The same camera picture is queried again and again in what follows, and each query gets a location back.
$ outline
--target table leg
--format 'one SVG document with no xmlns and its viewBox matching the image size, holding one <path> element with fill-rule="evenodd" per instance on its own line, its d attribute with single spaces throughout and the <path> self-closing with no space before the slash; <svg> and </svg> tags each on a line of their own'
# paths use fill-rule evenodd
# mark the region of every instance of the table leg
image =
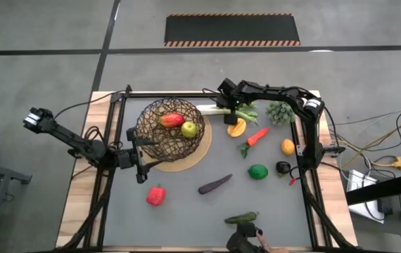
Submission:
<svg viewBox="0 0 401 253">
<path fill-rule="evenodd" d="M 348 205 L 401 194 L 401 177 L 366 186 L 346 193 Z"/>
</svg>

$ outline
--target hand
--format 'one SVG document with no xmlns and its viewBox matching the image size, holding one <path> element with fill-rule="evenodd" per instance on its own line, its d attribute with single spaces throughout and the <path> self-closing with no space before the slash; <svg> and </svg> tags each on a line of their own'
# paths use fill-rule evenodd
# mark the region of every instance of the hand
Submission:
<svg viewBox="0 0 401 253">
<path fill-rule="evenodd" d="M 271 247 L 269 247 L 268 242 L 263 237 L 263 235 L 260 235 L 258 232 L 256 232 L 255 234 L 257 236 L 258 241 L 263 246 L 263 249 L 265 249 L 266 252 L 268 252 L 268 253 L 289 253 L 289 251 L 286 248 L 271 248 Z"/>
</svg>

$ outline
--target cable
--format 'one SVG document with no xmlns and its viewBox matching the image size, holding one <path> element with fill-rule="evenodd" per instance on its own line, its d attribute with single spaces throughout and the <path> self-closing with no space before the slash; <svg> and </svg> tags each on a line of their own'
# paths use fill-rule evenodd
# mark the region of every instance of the cable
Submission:
<svg viewBox="0 0 401 253">
<path fill-rule="evenodd" d="M 389 148 L 379 148 L 377 151 L 387 150 L 387 149 L 390 149 L 390 148 L 396 148 L 396 147 L 401 145 L 401 134 L 400 134 L 400 130 L 399 130 L 399 118 L 400 117 L 401 117 L 401 113 L 396 118 L 396 130 L 397 130 L 397 133 L 399 134 L 399 139 L 400 139 L 399 143 L 396 144 L 396 145 L 393 145 L 393 146 L 391 146 Z"/>
<path fill-rule="evenodd" d="M 91 126 L 87 129 L 87 131 L 85 132 L 85 135 L 83 137 L 84 141 L 85 141 L 85 145 L 89 146 L 88 142 L 94 140 L 95 138 L 97 138 L 97 136 L 101 137 L 101 141 L 104 144 L 104 146 L 106 148 L 108 148 L 107 143 L 105 141 L 105 139 L 103 138 L 103 135 L 101 133 L 101 130 L 97 127 L 97 126 Z"/>
<path fill-rule="evenodd" d="M 366 118 L 366 119 L 357 120 L 357 121 L 354 121 L 354 122 L 336 123 L 335 125 L 336 125 L 336 126 L 341 126 L 341 125 L 346 125 L 346 124 L 355 124 L 355 123 L 365 122 L 365 121 L 370 120 L 370 119 L 377 119 L 377 118 L 379 118 L 379 117 L 383 117 L 383 116 L 386 116 L 386 115 L 395 114 L 395 113 L 397 113 L 397 112 L 401 112 L 401 110 L 394 111 L 394 112 L 389 112 L 389 113 L 382 114 L 382 115 L 377 115 L 377 116 L 374 116 L 374 117 L 369 117 L 369 118 Z"/>
<path fill-rule="evenodd" d="M 376 163 L 376 162 L 378 162 L 378 161 L 380 161 L 380 160 L 382 160 L 382 159 L 384 159 L 384 158 L 387 158 L 387 157 L 396 159 L 396 156 L 394 156 L 394 155 L 384 155 L 384 156 L 381 156 L 381 157 L 375 159 L 374 162 L 371 163 L 371 165 L 368 164 L 367 161 L 365 160 L 365 161 L 364 161 L 364 165 L 365 165 L 368 169 L 372 169 L 372 170 L 374 170 L 375 172 L 379 173 L 380 175 L 382 175 L 382 176 L 384 176 L 384 177 L 388 177 L 388 178 L 392 178 L 392 179 L 393 179 L 393 178 L 396 177 L 396 174 L 395 174 L 394 172 L 389 171 L 389 170 L 386 170 L 386 169 L 376 169 L 376 168 L 374 168 L 374 163 Z M 386 174 L 381 173 L 381 171 L 390 173 L 391 176 L 387 176 Z"/>
<path fill-rule="evenodd" d="M 203 89 L 202 89 L 202 93 L 204 93 L 206 96 L 208 96 L 208 94 L 207 94 L 205 91 L 209 91 L 209 92 L 211 92 L 211 93 L 213 93 L 213 94 L 216 94 L 216 95 L 224 95 L 222 92 L 213 91 L 213 90 L 210 90 L 210 89 L 207 89 L 207 88 L 203 88 Z M 214 98 L 212 98 L 212 96 L 208 96 L 208 98 L 209 98 L 211 101 L 215 102 L 215 103 L 217 102 Z"/>
<path fill-rule="evenodd" d="M 292 172 L 293 172 L 293 170 L 295 170 L 295 169 L 297 169 L 297 168 L 298 168 L 298 166 L 294 166 L 294 167 L 291 168 L 290 171 L 289 171 L 290 177 L 291 177 L 292 179 L 294 179 L 294 176 L 293 176 Z"/>
<path fill-rule="evenodd" d="M 351 145 L 345 144 L 345 146 L 347 146 L 347 147 L 353 149 L 355 152 L 358 151 L 357 149 L 355 149 L 355 148 L 352 147 Z M 389 177 L 389 176 L 387 176 L 386 174 L 382 174 L 380 171 L 385 171 L 385 172 L 391 173 L 392 175 L 395 176 L 395 174 L 394 174 L 393 172 L 391 172 L 391 171 L 387 171 L 387 170 L 384 170 L 384 169 L 376 169 L 376 168 L 374 168 L 374 165 L 380 166 L 380 167 L 392 167 L 392 164 L 378 164 L 378 163 L 376 163 L 376 162 L 378 162 L 379 160 L 381 160 L 381 159 L 383 159 L 383 158 L 387 158 L 387 157 L 396 158 L 396 156 L 394 156 L 394 155 L 384 155 L 383 157 L 380 157 L 380 158 L 378 158 L 377 160 L 375 160 L 374 162 L 372 162 L 372 161 L 371 161 L 367 156 L 365 156 L 363 153 L 360 153 L 359 155 L 362 156 L 362 157 L 364 158 L 364 164 L 366 165 L 366 167 L 367 167 L 369 170 L 374 170 L 375 172 L 379 173 L 380 175 L 386 176 L 386 177 Z"/>
<path fill-rule="evenodd" d="M 376 160 L 376 162 L 379 161 L 379 160 L 381 160 L 381 159 L 383 159 L 383 158 L 385 158 L 385 157 L 390 157 L 390 155 L 384 155 L 383 157 L 378 158 L 378 159 Z M 365 203 L 364 203 L 364 207 L 367 209 L 368 214 L 369 214 L 373 219 L 375 219 L 375 220 L 377 220 L 377 221 L 383 221 L 383 219 L 376 218 L 376 217 L 371 213 L 371 210 L 369 210 L 369 207 L 368 207 L 368 202 L 365 202 Z"/>
<path fill-rule="evenodd" d="M 338 168 L 338 166 L 336 166 L 336 165 L 333 165 L 333 164 L 329 164 L 328 162 L 321 162 L 321 164 L 324 164 L 324 165 L 330 166 L 330 167 L 332 167 L 332 168 L 334 168 L 334 169 L 337 169 L 338 171 L 342 171 L 342 169 Z M 356 177 L 358 177 L 358 178 L 361 178 L 361 179 L 364 179 L 363 177 L 361 177 L 361 176 L 358 176 L 358 175 L 355 175 L 355 174 L 354 174 L 354 176 L 356 176 Z M 374 180 L 372 180 L 372 179 L 364 179 L 364 180 L 368 180 L 368 181 L 376 182 L 376 181 L 374 181 Z"/>
<path fill-rule="evenodd" d="M 88 101 L 88 102 L 83 102 L 83 103 L 78 103 L 78 104 L 75 104 L 75 105 L 71 105 L 70 107 L 65 108 L 65 109 L 61 110 L 59 113 L 57 113 L 57 114 L 55 115 L 55 117 L 53 117 L 53 120 L 55 120 L 58 116 L 60 116 L 60 114 L 64 113 L 65 111 L 67 111 L 67 110 L 69 110 L 69 109 L 72 109 L 72 108 L 75 108 L 75 107 L 81 106 L 81 105 L 88 105 L 88 104 L 90 104 L 90 103 L 99 101 L 99 100 L 101 100 L 102 98 L 106 98 L 106 97 L 108 97 L 108 96 L 111 96 L 111 95 L 113 95 L 113 94 L 115 94 L 115 93 L 119 93 L 119 92 L 127 92 L 127 91 L 126 91 L 126 90 L 114 91 L 114 92 L 108 93 L 108 94 L 105 95 L 105 96 L 101 96 L 100 98 L 97 98 L 97 99 L 95 99 L 95 100 L 90 100 L 90 101 Z"/>
<path fill-rule="evenodd" d="M 336 142 L 336 146 L 338 147 L 338 149 L 340 149 L 340 143 L 338 142 L 338 137 L 336 136 L 336 126 L 335 126 L 335 122 L 333 121 L 333 117 L 329 112 L 329 109 L 327 109 L 327 107 L 324 106 L 324 109 L 326 109 L 327 114 L 329 115 L 330 121 L 332 122 L 332 126 L 333 126 L 333 134 L 335 135 L 335 142 Z"/>
<path fill-rule="evenodd" d="M 71 180 L 73 180 L 76 176 L 79 176 L 80 174 L 82 174 L 83 172 L 85 172 L 86 170 L 88 170 L 89 168 L 93 167 L 93 165 L 88 166 L 87 168 L 77 172 L 76 174 L 72 175 Z"/>
<path fill-rule="evenodd" d="M 359 146 L 357 146 L 357 145 L 355 145 L 355 144 L 349 142 L 346 138 L 344 138 L 344 137 L 341 136 L 340 134 L 336 133 L 336 135 L 337 135 L 338 138 L 340 139 L 340 142 L 343 142 L 343 143 L 347 143 L 347 144 L 349 144 L 349 145 L 352 145 L 353 147 L 355 147 L 355 148 L 358 149 L 358 150 L 363 150 L 363 151 L 368 151 L 368 152 L 380 151 L 380 150 L 377 150 L 377 149 L 375 149 L 375 150 L 370 150 L 369 148 L 376 147 L 376 146 L 382 144 L 382 142 L 383 142 L 384 140 L 386 140 L 386 138 L 384 138 L 384 139 L 380 140 L 377 144 L 371 145 L 371 147 L 369 147 L 369 148 L 361 148 L 361 147 L 359 147 Z"/>
<path fill-rule="evenodd" d="M 388 132 L 388 133 L 385 134 L 384 136 L 382 136 L 382 137 L 376 139 L 375 141 L 372 141 L 370 144 L 366 145 L 363 149 L 361 149 L 360 151 L 358 151 L 357 154 L 356 154 L 353 158 L 351 158 L 346 164 L 344 164 L 343 167 L 346 167 L 347 165 L 349 165 L 359 154 L 361 154 L 361 153 L 364 151 L 364 149 L 370 148 L 370 147 L 371 147 L 373 144 L 375 144 L 375 142 L 377 142 L 377 141 L 384 141 L 386 138 L 388 138 L 388 137 L 391 136 L 394 132 L 396 132 L 396 130 L 397 130 L 397 132 L 398 132 L 399 135 L 400 135 L 399 129 L 401 128 L 401 126 L 399 126 L 399 124 L 398 124 L 398 120 L 399 120 L 400 115 L 399 115 L 399 116 L 397 117 L 397 119 L 396 119 L 396 129 L 394 129 L 394 130 Z M 357 135 L 359 135 L 359 134 L 362 133 L 365 129 L 367 129 L 368 127 L 370 127 L 372 124 L 374 124 L 374 123 L 380 121 L 380 120 L 383 119 L 383 118 L 384 118 L 384 117 L 382 117 L 382 118 L 376 120 L 375 122 L 371 123 L 369 126 L 365 127 L 363 130 L 361 130 Z M 397 147 L 397 146 L 399 146 L 399 145 L 401 145 L 401 143 L 399 143 L 399 144 L 397 144 L 397 145 L 394 145 L 393 147 L 389 147 L 389 148 L 395 148 L 395 147 Z"/>
</svg>

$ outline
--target black wire basket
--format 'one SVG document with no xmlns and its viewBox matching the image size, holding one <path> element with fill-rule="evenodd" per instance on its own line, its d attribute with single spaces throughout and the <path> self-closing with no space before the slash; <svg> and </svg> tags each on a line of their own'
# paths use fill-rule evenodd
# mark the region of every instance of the black wire basket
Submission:
<svg viewBox="0 0 401 253">
<path fill-rule="evenodd" d="M 177 113 L 185 122 L 193 122 L 198 129 L 194 138 L 182 135 L 181 127 L 167 128 L 159 123 L 163 115 Z M 205 131 L 201 112 L 192 103 L 180 98 L 163 98 L 148 105 L 136 121 L 136 137 L 158 142 L 156 145 L 143 145 L 141 149 L 150 157 L 166 162 L 182 159 L 193 153 L 199 146 Z"/>
</svg>

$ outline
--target green apple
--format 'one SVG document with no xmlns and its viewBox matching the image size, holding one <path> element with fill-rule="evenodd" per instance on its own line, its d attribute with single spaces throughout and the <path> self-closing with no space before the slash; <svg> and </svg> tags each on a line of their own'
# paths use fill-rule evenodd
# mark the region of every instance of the green apple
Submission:
<svg viewBox="0 0 401 253">
<path fill-rule="evenodd" d="M 194 138 L 198 133 L 198 127 L 193 122 L 185 122 L 182 125 L 182 134 L 187 138 Z"/>
</svg>

